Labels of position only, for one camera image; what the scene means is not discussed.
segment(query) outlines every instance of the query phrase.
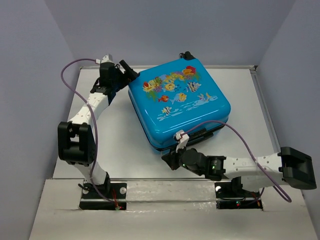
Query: purple cable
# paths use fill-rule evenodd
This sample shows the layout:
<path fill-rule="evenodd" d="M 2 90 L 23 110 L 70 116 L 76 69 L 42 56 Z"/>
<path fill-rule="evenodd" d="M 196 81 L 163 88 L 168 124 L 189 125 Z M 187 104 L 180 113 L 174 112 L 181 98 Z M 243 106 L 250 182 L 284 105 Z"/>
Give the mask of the purple cable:
<path fill-rule="evenodd" d="M 92 162 L 92 167 L 90 169 L 90 181 L 92 183 L 92 186 L 94 188 L 94 190 L 98 193 L 98 195 L 109 201 L 109 202 L 114 202 L 112 200 L 110 200 L 109 198 L 105 197 L 100 191 L 99 189 L 97 188 L 96 184 L 94 183 L 93 181 L 93 173 L 94 173 L 94 169 L 95 169 L 95 165 L 96 165 L 96 162 L 97 162 L 97 157 L 98 157 L 98 127 L 97 127 L 97 120 L 96 120 L 96 117 L 95 117 L 95 114 L 94 114 L 94 111 L 92 109 L 92 107 L 90 106 L 90 104 L 88 104 L 87 100 L 79 93 L 77 92 L 75 89 L 73 89 L 64 79 L 64 72 L 65 70 L 71 66 L 72 64 L 74 63 L 77 63 L 77 62 L 80 62 L 80 61 L 92 61 L 92 62 L 96 62 L 95 59 L 91 59 L 91 58 L 80 58 L 80 59 L 77 59 L 77 60 L 74 60 L 72 62 L 70 62 L 69 64 L 67 64 L 61 71 L 60 73 L 60 77 L 61 77 L 61 80 L 62 82 L 64 83 L 64 85 L 66 85 L 68 87 L 68 89 L 70 89 L 74 94 L 78 95 L 79 98 L 81 98 L 82 101 L 84 101 L 84 103 L 88 106 L 89 108 L 89 111 L 91 113 L 91 116 L 92 116 L 92 122 L 93 122 L 93 126 L 94 126 L 94 135 L 95 135 L 95 155 L 94 155 L 94 159 L 93 159 L 93 162 Z"/>
<path fill-rule="evenodd" d="M 207 123 L 217 123 L 217 124 L 222 124 L 227 126 L 228 128 L 230 128 L 243 142 L 245 148 L 247 149 L 247 151 L 250 154 L 250 157 L 252 158 L 252 160 L 256 163 L 256 165 L 258 166 L 258 168 L 268 177 L 268 179 L 270 179 L 270 181 L 274 184 L 273 188 L 277 191 L 277 193 L 284 199 L 286 200 L 288 203 L 291 203 L 292 200 L 290 198 L 290 196 L 285 192 L 285 190 L 282 189 L 282 187 L 272 178 L 272 176 L 269 175 L 269 173 L 267 173 L 267 171 L 264 170 L 264 168 L 257 162 L 257 159 L 255 158 L 255 156 L 253 155 L 253 153 L 251 152 L 247 142 L 245 141 L 245 139 L 240 135 L 240 133 L 235 130 L 232 126 L 230 126 L 229 124 L 223 122 L 223 121 L 218 121 L 218 120 L 208 120 L 208 121 L 204 121 L 196 126 L 194 126 L 193 128 L 191 128 L 188 131 L 185 131 L 183 134 L 181 135 L 185 135 L 188 134 L 190 132 L 192 132 L 193 130 L 195 130 L 196 128 L 200 127 L 203 124 L 207 124 Z"/>

